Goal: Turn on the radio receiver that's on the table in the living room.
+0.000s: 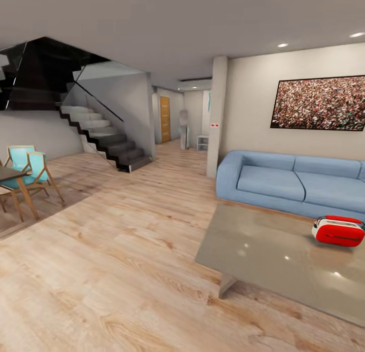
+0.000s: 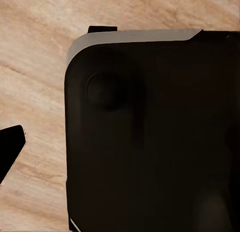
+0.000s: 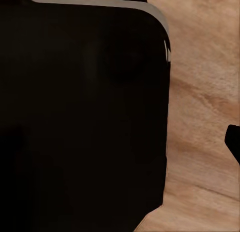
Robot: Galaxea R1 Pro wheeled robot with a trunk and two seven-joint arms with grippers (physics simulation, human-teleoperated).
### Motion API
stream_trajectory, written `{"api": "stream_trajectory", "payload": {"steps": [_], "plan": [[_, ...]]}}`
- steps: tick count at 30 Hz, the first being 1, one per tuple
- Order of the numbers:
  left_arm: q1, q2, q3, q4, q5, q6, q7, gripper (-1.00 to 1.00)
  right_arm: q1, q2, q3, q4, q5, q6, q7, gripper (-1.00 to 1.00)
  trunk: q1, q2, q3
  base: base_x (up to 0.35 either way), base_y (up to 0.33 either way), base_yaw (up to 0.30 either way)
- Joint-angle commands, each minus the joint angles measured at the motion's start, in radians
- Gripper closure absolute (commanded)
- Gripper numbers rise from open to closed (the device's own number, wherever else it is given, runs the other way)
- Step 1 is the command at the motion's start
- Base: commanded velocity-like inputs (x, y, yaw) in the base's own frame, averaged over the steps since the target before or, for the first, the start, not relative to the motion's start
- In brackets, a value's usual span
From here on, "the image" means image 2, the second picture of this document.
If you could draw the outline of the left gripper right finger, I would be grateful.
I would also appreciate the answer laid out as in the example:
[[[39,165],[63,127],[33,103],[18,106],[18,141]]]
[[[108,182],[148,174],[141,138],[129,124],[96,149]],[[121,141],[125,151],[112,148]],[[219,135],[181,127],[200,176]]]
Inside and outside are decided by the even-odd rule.
[[[224,141],[240,165],[240,127],[229,125]]]

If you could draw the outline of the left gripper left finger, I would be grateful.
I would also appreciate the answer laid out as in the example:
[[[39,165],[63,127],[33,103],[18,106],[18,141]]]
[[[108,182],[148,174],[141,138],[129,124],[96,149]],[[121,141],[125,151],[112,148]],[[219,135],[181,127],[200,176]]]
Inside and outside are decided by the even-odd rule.
[[[0,130],[0,184],[25,145],[25,141],[21,125]]]

